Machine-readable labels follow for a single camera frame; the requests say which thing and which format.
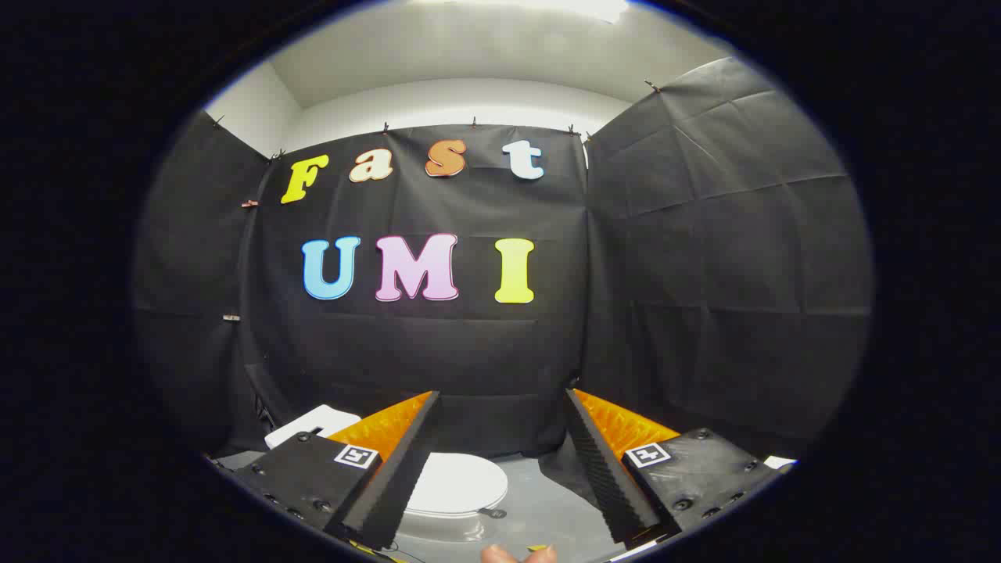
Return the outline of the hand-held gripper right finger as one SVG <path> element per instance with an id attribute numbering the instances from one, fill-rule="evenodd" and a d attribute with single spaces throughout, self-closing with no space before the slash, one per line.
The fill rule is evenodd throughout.
<path id="1" fill-rule="evenodd" d="M 707 428 L 678 432 L 568 389 L 573 449 L 612 540 L 637 547 L 707 525 L 782 473 Z"/>

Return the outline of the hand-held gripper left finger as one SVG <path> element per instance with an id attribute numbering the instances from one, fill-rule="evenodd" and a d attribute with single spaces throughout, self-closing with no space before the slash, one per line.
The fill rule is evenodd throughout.
<path id="1" fill-rule="evenodd" d="M 321 437 L 297 432 L 235 481 L 312 529 L 372 550 L 396 538 L 432 451 L 440 393 L 428 391 Z"/>

